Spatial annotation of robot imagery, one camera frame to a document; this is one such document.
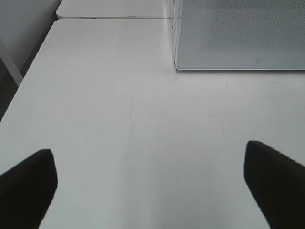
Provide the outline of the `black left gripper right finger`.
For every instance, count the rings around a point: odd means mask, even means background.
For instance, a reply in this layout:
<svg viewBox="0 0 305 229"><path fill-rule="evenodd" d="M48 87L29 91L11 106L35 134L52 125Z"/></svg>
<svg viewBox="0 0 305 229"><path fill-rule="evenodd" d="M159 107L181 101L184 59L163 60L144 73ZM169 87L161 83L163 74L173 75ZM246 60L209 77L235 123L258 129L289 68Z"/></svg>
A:
<svg viewBox="0 0 305 229"><path fill-rule="evenodd" d="M260 141L248 141L243 174L272 229L305 227L305 167Z"/></svg>

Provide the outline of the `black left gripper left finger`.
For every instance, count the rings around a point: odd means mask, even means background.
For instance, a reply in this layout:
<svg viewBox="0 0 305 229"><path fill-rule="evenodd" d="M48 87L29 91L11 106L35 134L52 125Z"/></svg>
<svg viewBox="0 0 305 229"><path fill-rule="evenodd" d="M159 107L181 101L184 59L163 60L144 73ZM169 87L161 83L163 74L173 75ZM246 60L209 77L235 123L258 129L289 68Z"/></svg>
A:
<svg viewBox="0 0 305 229"><path fill-rule="evenodd" d="M0 227L37 229L53 200L58 177L53 153L42 149L0 176Z"/></svg>

